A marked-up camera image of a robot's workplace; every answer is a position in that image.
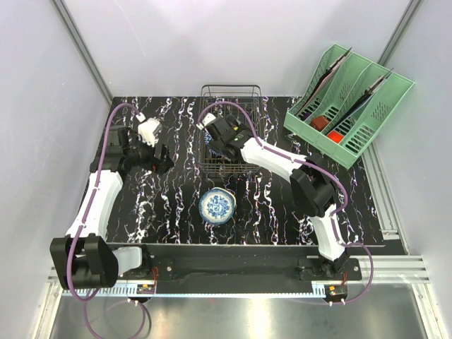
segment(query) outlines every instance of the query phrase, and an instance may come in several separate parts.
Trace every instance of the metal floor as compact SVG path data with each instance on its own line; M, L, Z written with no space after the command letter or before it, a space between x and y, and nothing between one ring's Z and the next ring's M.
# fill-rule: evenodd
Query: metal floor
M358 286L350 286L358 292ZM89 318L118 302L98 297L88 304ZM286 299L155 298L145 304L146 321L139 338L426 338L412 290L406 285L374 285L358 302L344 307L300 304ZM103 338L129 338L141 323L140 309L124 304L93 322ZM53 339L92 338L83 324L83 305L62 297Z

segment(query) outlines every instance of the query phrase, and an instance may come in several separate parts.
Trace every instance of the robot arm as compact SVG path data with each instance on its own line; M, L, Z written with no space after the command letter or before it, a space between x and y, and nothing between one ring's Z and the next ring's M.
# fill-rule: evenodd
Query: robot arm
M297 207L311 217L317 239L319 253L327 264L327 269L337 272L346 262L348 256L345 247L338 243L333 230L340 235L336 216L331 213L336 209L336 187L327 176L310 167L296 163L299 159L315 165L322 163L320 155L296 155L269 145L260 140L257 143L252 132L234 117L216 117L208 113L199 129L206 129L212 136L209 147L229 160L239 160L261 166L290 183ZM288 155L285 159L266 148Z
M68 288L66 267L69 249L80 225L83 225L83 229L77 241L72 265L75 288L112 287L119 275L143 264L143 252L139 246L122 247L115 251L107 246L107 223L116 197L133 167L140 166L163 174L174 165L166 146L159 149L160 153L155 146L155 137L160 129L159 121L148 119L141 120L138 134L124 126L114 126L109 130L109 145L97 188L95 182L100 151L91 163L88 193L75 221L66 236L53 239L50 246L56 273L63 288ZM91 194L93 189L96 190L95 195ZM90 212L83 222L83 215L89 204Z

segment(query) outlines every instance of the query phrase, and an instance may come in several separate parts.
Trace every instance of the metal wire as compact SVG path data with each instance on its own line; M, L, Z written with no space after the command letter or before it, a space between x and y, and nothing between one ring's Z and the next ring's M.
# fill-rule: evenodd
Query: metal wire
M239 104L249 113L258 136L262 136L263 102L261 89L257 85L204 85L201 88L201 104L198 115L209 104L218 101L230 101ZM232 114L240 122L249 125L236 107L219 105L211 113L226 117ZM212 153L205 140L206 131L197 131L196 162L203 172L209 174L243 174L255 172L259 166L245 162L230 161Z

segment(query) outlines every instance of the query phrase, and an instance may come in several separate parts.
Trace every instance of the white wall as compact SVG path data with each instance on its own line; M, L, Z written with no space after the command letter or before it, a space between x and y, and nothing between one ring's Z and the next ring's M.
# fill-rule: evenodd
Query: white wall
M301 95L337 42L377 60L408 0L65 0L113 95Z
M452 2L425 1L389 67L417 82L376 144L452 335Z
M50 1L2 1L0 36L0 337L24 339L108 107Z

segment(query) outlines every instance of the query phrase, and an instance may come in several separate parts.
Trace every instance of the black marble table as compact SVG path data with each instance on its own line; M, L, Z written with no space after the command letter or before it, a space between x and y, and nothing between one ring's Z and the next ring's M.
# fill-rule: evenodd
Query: black marble table
M263 118L267 142L294 153L316 149L283 128L286 111L296 98L265 97ZM290 184L262 169L253 174L223 175L214 182L196 164L194 120L199 97L115 98L112 108L128 102L147 117L161 121L159 142L169 146L175 166L157 176L134 169L126 178L107 228L108 242L173 244L316 244L309 217L297 210ZM114 124L137 128L129 108L121 110ZM338 219L344 239L367 245L383 245L375 205L364 165L358 160L349 170L331 159L328 169L336 174L349 194L349 205ZM237 199L233 218L221 226L206 224L199 215L200 197L221 186Z

